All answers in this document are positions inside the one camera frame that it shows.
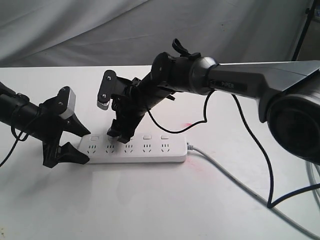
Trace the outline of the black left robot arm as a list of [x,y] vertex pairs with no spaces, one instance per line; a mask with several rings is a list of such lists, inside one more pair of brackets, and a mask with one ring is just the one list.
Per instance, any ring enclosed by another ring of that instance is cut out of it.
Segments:
[[69,86],[62,87],[56,96],[39,105],[29,97],[0,85],[0,121],[10,126],[17,142],[32,136],[42,142],[43,165],[53,168],[59,163],[84,165],[89,157],[78,151],[70,142],[60,145],[63,132],[78,137],[90,131],[75,114],[76,94]]

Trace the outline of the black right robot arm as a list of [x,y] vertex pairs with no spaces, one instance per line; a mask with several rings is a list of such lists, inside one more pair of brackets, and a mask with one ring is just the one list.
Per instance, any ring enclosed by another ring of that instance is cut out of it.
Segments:
[[213,58],[160,53],[141,80],[112,74],[109,81],[116,118],[107,131],[127,143],[145,113],[176,92],[213,91],[254,99],[258,119],[276,142],[308,162],[320,162],[320,63],[317,60],[218,63]]

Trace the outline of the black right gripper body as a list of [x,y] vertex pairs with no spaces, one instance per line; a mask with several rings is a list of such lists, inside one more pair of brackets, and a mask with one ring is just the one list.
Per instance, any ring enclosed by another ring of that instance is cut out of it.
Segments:
[[123,93],[116,94],[112,109],[116,118],[122,124],[140,124],[147,110],[160,103],[165,98],[174,100],[174,90],[159,86],[150,76],[142,80],[134,78],[124,88]]

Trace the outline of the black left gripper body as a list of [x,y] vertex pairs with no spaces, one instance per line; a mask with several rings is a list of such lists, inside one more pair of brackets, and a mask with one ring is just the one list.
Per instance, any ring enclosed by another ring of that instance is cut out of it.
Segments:
[[58,163],[58,150],[62,133],[64,132],[65,119],[58,113],[57,96],[47,99],[38,106],[30,102],[28,97],[23,98],[22,117],[26,123],[22,130],[42,142],[43,165],[48,168],[55,167]]

